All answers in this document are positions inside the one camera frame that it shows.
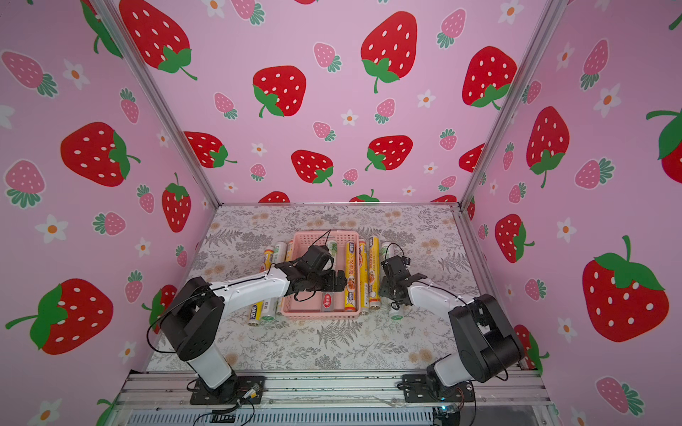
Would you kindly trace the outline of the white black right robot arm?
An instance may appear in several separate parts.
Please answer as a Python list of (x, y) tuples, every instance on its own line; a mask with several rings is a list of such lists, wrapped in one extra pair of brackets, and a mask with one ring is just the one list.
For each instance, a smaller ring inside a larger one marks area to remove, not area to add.
[(387, 266), (380, 295), (396, 305), (415, 306), (449, 321), (456, 351), (430, 365), (426, 381), (433, 392), (445, 392), (460, 383), (479, 382), (500, 376), (525, 356), (509, 319), (489, 294), (466, 300), (434, 285), (421, 273)]

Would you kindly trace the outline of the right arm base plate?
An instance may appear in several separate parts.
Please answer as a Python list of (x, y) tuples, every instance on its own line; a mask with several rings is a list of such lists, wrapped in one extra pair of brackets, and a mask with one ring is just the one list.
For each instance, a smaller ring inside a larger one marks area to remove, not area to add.
[(474, 402), (475, 393), (468, 382), (446, 386), (436, 376), (427, 374), (406, 374), (396, 384), (408, 403), (456, 403)]

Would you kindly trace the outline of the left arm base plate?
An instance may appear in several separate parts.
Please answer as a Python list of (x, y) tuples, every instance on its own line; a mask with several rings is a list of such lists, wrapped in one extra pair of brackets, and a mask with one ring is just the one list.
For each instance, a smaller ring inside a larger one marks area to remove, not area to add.
[(186, 389), (191, 393), (191, 405), (234, 405), (239, 400), (258, 405), (265, 390), (265, 376), (233, 376), (216, 389), (197, 378)]

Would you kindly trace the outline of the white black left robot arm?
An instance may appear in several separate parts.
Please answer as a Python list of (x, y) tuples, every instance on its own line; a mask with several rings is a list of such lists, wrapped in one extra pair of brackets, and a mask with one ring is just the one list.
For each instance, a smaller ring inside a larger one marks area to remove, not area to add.
[(179, 291), (158, 321), (174, 353), (197, 373), (210, 392), (236, 387), (236, 373), (215, 344), (223, 317), (269, 298), (300, 292), (346, 289), (342, 271), (312, 267), (303, 260), (275, 264), (264, 273), (209, 284), (197, 277)]

